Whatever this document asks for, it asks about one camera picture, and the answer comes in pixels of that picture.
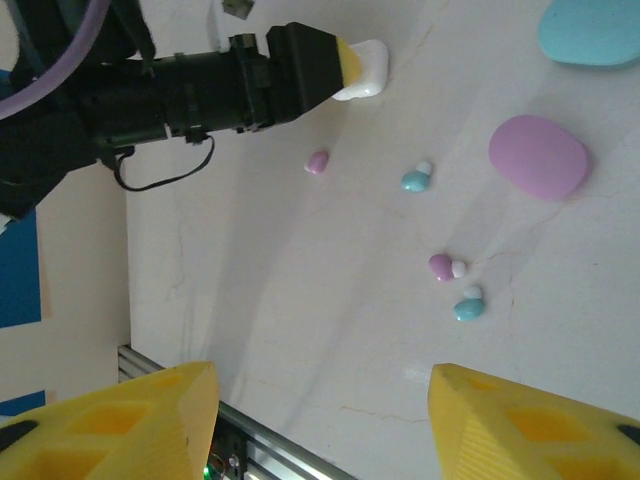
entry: white eraser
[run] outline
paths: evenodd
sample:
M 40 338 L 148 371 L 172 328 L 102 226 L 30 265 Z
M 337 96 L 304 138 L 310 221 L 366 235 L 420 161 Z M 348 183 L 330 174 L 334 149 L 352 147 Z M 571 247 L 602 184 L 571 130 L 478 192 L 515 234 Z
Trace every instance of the white eraser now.
M 360 79 L 340 90 L 333 98 L 347 101 L 353 98 L 366 98 L 378 95 L 387 86 L 389 79 L 389 50 L 380 40 L 351 45 L 360 57 L 362 75 Z

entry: small teal candy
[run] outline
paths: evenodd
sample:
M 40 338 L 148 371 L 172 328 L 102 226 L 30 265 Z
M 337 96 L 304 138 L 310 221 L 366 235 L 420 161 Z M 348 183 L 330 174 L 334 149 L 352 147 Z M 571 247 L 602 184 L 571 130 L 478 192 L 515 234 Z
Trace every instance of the small teal candy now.
M 484 313 L 484 301 L 480 298 L 463 300 L 455 306 L 453 312 L 461 322 L 475 320 Z
M 431 184 L 431 165 L 422 162 L 415 171 L 407 173 L 402 177 L 402 188 L 407 192 L 424 192 Z

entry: pink oval pad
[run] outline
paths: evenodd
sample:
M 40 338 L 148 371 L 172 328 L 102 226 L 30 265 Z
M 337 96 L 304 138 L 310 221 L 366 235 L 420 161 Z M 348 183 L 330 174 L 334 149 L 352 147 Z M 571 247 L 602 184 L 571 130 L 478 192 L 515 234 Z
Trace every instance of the pink oval pad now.
M 585 147 L 552 121 L 535 115 L 503 123 L 491 137 L 489 158 L 507 180 L 543 200 L 566 197 L 589 171 Z

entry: small pink candy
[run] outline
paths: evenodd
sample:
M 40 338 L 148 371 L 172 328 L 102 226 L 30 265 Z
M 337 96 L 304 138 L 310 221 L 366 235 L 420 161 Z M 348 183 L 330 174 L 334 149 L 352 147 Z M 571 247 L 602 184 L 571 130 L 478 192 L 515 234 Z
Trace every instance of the small pink candy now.
M 309 173 L 313 173 L 314 175 L 320 175 L 325 171 L 328 163 L 329 154 L 324 150 L 321 150 L 311 155 L 311 158 L 304 166 L 304 169 Z
M 444 253 L 438 253 L 429 259 L 429 266 L 436 278 L 441 282 L 448 282 L 453 279 L 453 270 L 451 268 L 451 258 Z

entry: yellow eraser tip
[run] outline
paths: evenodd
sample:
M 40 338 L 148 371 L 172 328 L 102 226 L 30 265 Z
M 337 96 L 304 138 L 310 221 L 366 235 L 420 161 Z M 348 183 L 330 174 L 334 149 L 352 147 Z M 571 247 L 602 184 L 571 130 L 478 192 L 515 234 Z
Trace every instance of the yellow eraser tip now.
M 343 39 L 338 39 L 338 55 L 342 67 L 342 83 L 345 87 L 354 84 L 362 75 L 362 62 L 358 54 Z

